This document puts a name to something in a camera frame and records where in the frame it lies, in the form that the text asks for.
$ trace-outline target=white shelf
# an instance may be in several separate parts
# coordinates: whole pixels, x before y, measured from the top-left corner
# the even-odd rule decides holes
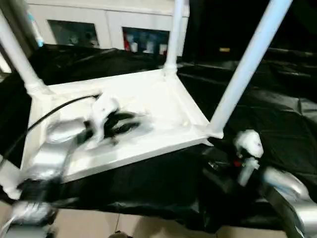
[[[174,0],[26,0],[28,4],[68,6],[80,8],[173,15]],[[183,16],[189,16],[188,3]]]
[[[164,76],[162,69],[48,87],[55,94],[33,98],[29,125],[64,102],[101,92],[115,98],[124,111],[147,115],[151,121],[151,130],[133,137],[120,138],[114,147],[104,144],[94,149],[78,148],[71,157],[65,181],[207,141],[204,128],[209,121],[178,77],[175,74]],[[86,99],[69,105],[31,131],[25,141],[22,170],[26,170],[32,163],[30,158],[44,142],[50,123],[78,117],[87,119],[93,102],[92,99]]]

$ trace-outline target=tile floor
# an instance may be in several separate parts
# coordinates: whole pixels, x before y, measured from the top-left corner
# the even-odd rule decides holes
[[[10,206],[0,202],[0,222],[9,212]],[[286,238],[284,232],[236,227],[223,227],[211,235],[190,231],[174,221],[80,210],[61,210],[55,227],[57,238],[107,238],[118,230],[133,238]]]

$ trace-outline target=white plastic part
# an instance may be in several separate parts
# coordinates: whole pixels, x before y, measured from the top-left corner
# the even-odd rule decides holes
[[[210,136],[223,138],[223,128],[260,64],[292,0],[271,0],[207,126]]]
[[[238,152],[245,149],[251,156],[256,158],[261,158],[264,153],[260,136],[255,130],[240,132],[234,145]]]
[[[244,167],[242,168],[239,176],[238,176],[238,183],[245,187],[253,173],[254,170],[258,170],[260,167],[258,161],[253,158],[247,158]]]
[[[16,188],[21,182],[21,178],[21,170],[19,168],[8,160],[3,162],[0,168],[0,185],[9,198],[19,199],[21,192]]]
[[[177,49],[179,43],[179,35],[182,26],[184,0],[175,0],[173,27],[169,33],[167,57],[164,65],[164,73],[176,73],[177,71]]]
[[[28,94],[32,96],[39,93],[47,93],[48,90],[45,84],[38,78],[30,65],[1,10],[0,32],[0,42],[24,81]]]

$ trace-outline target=white metal leg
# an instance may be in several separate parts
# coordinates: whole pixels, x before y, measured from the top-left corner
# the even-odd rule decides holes
[[[47,92],[48,89],[34,72],[1,10],[0,32],[0,42],[23,79],[28,94],[35,95],[44,93],[45,91]]]
[[[182,26],[184,0],[175,0],[175,8],[173,14],[173,27],[169,33],[167,58],[164,65],[165,73],[175,73],[177,71],[176,59],[179,43],[179,34]]]
[[[4,161],[0,168],[0,185],[11,199],[20,197],[20,192],[16,188],[20,184],[21,179],[21,170],[9,160]]]
[[[260,64],[292,0],[271,0],[214,112],[207,133],[222,138],[223,128]]]

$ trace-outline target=black tablecloth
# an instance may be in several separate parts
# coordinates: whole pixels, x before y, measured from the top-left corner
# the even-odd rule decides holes
[[[225,139],[248,128],[258,131],[264,146],[262,163],[292,172],[317,201],[316,72],[287,59],[260,65],[225,128]],[[164,59],[119,50],[46,45],[30,62],[49,85],[156,69]],[[179,69],[179,78],[208,119],[236,65],[217,61]],[[0,98],[5,102],[0,106],[3,154],[27,127],[31,99],[16,73],[0,84]],[[280,229],[269,204],[250,201],[243,197],[246,194],[223,196],[202,175],[208,149],[197,145],[72,181],[62,186],[61,198],[77,198],[68,208],[159,216],[208,232],[224,224]],[[17,166],[22,151],[23,143],[9,158]],[[239,216],[232,216],[237,207]]]

